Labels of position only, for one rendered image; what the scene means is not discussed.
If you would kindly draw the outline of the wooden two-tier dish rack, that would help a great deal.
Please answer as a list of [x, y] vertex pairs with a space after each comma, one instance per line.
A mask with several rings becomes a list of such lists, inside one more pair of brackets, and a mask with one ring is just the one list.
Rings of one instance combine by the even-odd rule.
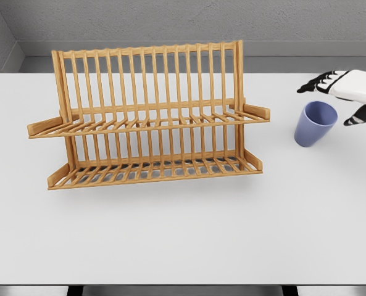
[[63, 138], [48, 188], [259, 174], [244, 128], [270, 120], [246, 103], [243, 42], [53, 51], [59, 116], [30, 138]]

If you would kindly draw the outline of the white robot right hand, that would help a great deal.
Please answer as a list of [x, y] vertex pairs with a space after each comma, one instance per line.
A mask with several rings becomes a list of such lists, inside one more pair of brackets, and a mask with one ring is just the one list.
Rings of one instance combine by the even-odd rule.
[[345, 126], [366, 123], [366, 72], [362, 70], [332, 70], [322, 73], [302, 85], [297, 92], [321, 92], [362, 106], [347, 120]]

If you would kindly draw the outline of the blue plastic cup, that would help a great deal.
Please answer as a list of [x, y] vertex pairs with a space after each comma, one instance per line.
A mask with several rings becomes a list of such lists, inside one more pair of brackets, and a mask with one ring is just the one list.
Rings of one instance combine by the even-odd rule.
[[335, 125], [336, 110], [321, 101], [308, 103], [299, 117], [294, 139], [302, 147], [311, 147]]

